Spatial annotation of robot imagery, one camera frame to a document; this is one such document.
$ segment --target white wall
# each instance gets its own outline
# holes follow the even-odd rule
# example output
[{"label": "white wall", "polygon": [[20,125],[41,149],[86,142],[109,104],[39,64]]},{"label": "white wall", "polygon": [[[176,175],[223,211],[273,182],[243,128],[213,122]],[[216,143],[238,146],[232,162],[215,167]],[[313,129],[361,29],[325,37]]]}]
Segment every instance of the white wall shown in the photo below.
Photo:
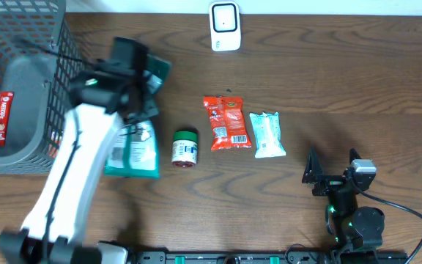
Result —
[{"label": "white wall", "polygon": [[[207,13],[209,0],[67,0],[68,12]],[[244,14],[422,15],[422,0],[236,0]]]}]

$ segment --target tabletop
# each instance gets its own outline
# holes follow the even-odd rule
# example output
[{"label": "tabletop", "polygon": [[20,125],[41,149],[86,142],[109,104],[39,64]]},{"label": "tabletop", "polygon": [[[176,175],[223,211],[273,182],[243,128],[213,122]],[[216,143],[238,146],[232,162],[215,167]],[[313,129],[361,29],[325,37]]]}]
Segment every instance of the tabletop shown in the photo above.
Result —
[{"label": "tabletop", "polygon": [[[107,58],[113,38],[131,37],[173,64],[157,96],[160,179],[103,177],[86,243],[116,239],[170,251],[327,248],[326,197],[301,178],[310,147],[341,174],[355,147],[378,173],[368,190],[422,213],[422,17],[242,15],[238,51],[215,53],[207,15],[66,14],[87,58]],[[250,112],[278,112],[287,155],[212,152],[204,95],[240,96]],[[171,165],[173,133],[199,131],[199,161]],[[0,232],[19,228],[46,175],[0,175]],[[358,196],[385,213],[381,249],[408,254],[422,221]],[[422,250],[414,263],[422,263]]]}]

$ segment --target plastic basket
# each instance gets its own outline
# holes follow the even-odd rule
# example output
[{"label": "plastic basket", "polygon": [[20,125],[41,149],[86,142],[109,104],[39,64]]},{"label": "plastic basket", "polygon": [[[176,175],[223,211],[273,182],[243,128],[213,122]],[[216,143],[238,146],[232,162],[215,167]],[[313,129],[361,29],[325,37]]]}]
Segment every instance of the plastic basket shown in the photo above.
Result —
[{"label": "plastic basket", "polygon": [[69,81],[83,64],[14,43],[13,37],[80,58],[64,11],[64,0],[0,1],[0,92],[14,92],[0,173],[44,173],[53,163],[69,110]]}]

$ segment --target green lid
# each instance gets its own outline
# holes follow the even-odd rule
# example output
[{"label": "green lid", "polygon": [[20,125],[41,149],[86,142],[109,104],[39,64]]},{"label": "green lid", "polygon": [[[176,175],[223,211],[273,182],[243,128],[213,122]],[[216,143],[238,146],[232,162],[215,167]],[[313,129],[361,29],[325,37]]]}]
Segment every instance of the green lid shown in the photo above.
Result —
[{"label": "green lid", "polygon": [[198,135],[188,131],[177,131],[174,134],[174,141],[176,140],[191,140],[192,142],[198,142]]}]

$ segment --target red snack packet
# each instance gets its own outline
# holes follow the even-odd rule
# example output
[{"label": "red snack packet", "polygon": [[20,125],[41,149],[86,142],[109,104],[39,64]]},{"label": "red snack packet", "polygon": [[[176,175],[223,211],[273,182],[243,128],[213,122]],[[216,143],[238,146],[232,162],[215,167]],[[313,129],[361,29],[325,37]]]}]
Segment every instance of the red snack packet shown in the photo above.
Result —
[{"label": "red snack packet", "polygon": [[207,96],[203,103],[208,110],[214,135],[211,150],[252,146],[245,129],[242,98]]},{"label": "red snack packet", "polygon": [[13,98],[14,92],[0,93],[0,147],[3,147],[6,142],[7,121]]}]

